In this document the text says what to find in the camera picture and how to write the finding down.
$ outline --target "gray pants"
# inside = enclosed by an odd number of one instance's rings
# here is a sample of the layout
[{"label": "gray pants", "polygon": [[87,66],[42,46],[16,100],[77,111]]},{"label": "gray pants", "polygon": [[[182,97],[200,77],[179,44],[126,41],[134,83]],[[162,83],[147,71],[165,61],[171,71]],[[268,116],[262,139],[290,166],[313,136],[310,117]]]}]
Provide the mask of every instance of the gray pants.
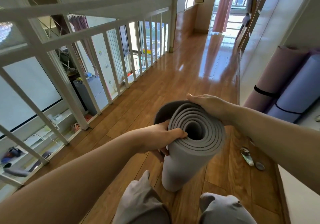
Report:
[{"label": "gray pants", "polygon": [[[113,224],[172,224],[171,215],[149,183],[149,171],[132,181],[119,202]],[[233,195],[204,193],[200,197],[201,224],[256,224],[253,217]]]}]

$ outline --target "purple yoga mat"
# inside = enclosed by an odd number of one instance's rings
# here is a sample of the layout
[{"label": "purple yoga mat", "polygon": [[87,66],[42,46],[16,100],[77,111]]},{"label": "purple yoga mat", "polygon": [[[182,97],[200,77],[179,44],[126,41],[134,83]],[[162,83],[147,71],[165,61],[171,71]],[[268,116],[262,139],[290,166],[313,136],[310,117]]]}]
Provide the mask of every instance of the purple yoga mat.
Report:
[{"label": "purple yoga mat", "polygon": [[263,112],[277,98],[307,54],[306,50],[278,46],[244,106]]},{"label": "purple yoga mat", "polygon": [[320,97],[320,54],[311,55],[267,113],[288,122],[295,122]]}]

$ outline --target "black elastic strap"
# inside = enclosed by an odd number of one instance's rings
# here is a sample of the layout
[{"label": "black elastic strap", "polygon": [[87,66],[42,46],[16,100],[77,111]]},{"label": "black elastic strap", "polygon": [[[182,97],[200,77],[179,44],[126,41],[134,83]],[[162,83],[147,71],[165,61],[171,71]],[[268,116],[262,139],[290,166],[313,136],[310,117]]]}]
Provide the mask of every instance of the black elastic strap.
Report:
[{"label": "black elastic strap", "polygon": [[257,93],[260,93],[260,94],[268,96],[268,97],[272,97],[272,98],[276,98],[276,99],[279,98],[279,94],[278,93],[271,93],[271,92],[263,91],[260,88],[258,88],[256,85],[254,86],[254,90]]},{"label": "black elastic strap", "polygon": [[277,103],[275,103],[275,106],[276,106],[278,109],[280,109],[280,110],[282,110],[282,111],[284,111],[284,112],[287,112],[287,113],[291,113],[291,114],[295,114],[295,115],[301,115],[301,114],[302,114],[302,113],[297,113],[297,112],[292,112],[292,111],[288,111],[288,110],[282,109],[282,108],[280,108],[280,107],[277,105]]}]

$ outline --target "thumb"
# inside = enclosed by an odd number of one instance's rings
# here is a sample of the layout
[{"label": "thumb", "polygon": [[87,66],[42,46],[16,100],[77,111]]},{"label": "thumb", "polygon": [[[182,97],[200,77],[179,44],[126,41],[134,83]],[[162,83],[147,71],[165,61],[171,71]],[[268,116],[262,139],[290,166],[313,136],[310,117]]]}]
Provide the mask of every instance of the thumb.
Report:
[{"label": "thumb", "polygon": [[168,130],[167,134],[168,134],[168,142],[170,143],[178,138],[186,138],[188,136],[188,133],[186,133],[180,128]]},{"label": "thumb", "polygon": [[199,104],[199,105],[201,105],[202,100],[203,100],[202,97],[192,96],[190,93],[188,93],[188,94],[186,95],[186,98],[187,98],[191,103]]}]

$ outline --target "person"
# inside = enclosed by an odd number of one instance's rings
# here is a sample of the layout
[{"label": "person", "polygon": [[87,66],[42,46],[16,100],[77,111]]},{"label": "person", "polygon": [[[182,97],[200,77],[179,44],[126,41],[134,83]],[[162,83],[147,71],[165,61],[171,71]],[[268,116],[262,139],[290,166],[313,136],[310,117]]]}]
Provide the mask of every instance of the person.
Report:
[{"label": "person", "polygon": [[[276,163],[320,194],[318,131],[210,95],[188,94],[187,99],[202,106],[224,125],[236,127]],[[78,224],[134,154],[152,151],[163,161],[159,151],[168,155],[168,144],[187,137],[182,129],[167,130],[167,127],[168,122],[164,122],[124,133],[23,187],[0,203],[1,222]],[[148,177],[145,172],[139,181],[131,182],[126,189],[114,217],[115,224],[148,223],[143,222],[145,216],[150,221],[148,214],[154,214],[152,223],[171,223],[170,215],[166,216],[166,207],[148,186]],[[132,193],[137,197],[144,195],[146,199],[143,201],[151,206],[147,205],[147,212],[142,211],[147,215],[133,217],[132,213],[126,212],[126,208],[141,201],[130,197]],[[135,206],[133,210],[140,211],[142,207]],[[204,211],[201,223],[239,223],[240,219],[241,223],[255,223],[234,196],[203,194],[200,208]]]}]

